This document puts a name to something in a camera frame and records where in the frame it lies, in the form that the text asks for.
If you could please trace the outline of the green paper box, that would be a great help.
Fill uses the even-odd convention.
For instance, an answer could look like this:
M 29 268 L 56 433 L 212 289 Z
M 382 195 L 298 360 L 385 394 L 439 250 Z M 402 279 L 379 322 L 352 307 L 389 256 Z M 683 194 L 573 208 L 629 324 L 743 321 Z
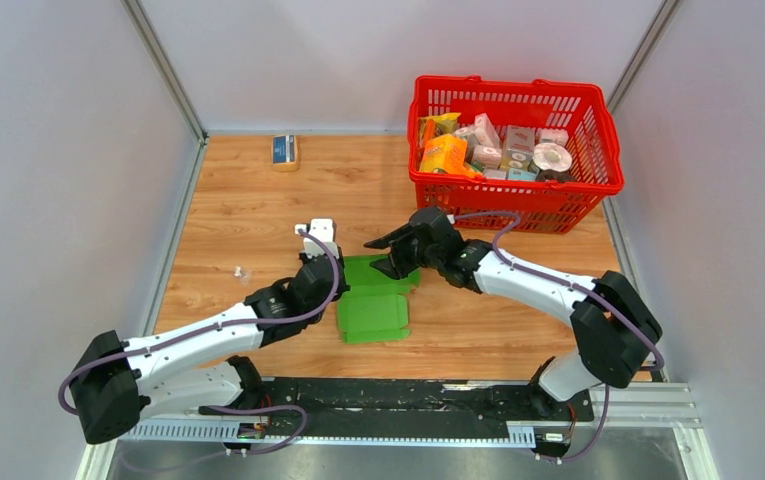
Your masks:
M 385 259 L 385 255 L 344 259 L 350 289 L 337 302 L 337 327 L 345 344 L 400 341 L 411 333 L 407 295 L 419 287 L 421 274 L 415 270 L 404 279 L 391 279 L 372 266 Z

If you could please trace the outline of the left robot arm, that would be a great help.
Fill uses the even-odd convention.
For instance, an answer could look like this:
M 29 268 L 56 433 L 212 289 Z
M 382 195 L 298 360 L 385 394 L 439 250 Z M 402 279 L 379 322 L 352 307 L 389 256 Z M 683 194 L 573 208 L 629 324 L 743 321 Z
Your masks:
M 205 320 L 127 340 L 114 330 L 95 336 L 65 383 L 86 442 L 108 442 L 161 415 L 254 413 L 264 390 L 246 352 L 319 322 L 348 289 L 342 260 L 303 257 L 294 276 Z

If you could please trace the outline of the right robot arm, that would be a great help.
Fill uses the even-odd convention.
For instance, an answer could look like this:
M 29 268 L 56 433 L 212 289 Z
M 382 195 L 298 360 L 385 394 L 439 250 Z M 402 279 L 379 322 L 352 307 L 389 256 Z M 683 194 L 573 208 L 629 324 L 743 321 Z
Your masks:
M 524 261 L 496 240 L 464 238 L 457 220 L 438 207 L 425 207 L 365 245 L 386 251 L 373 266 L 392 279 L 433 269 L 456 288 L 517 301 L 571 328 L 575 349 L 547 360 L 533 375 L 528 404 L 534 414 L 554 418 L 570 398 L 594 386 L 625 388 L 648 358 L 654 369 L 663 367 L 656 347 L 662 328 L 622 273 L 595 278 Z

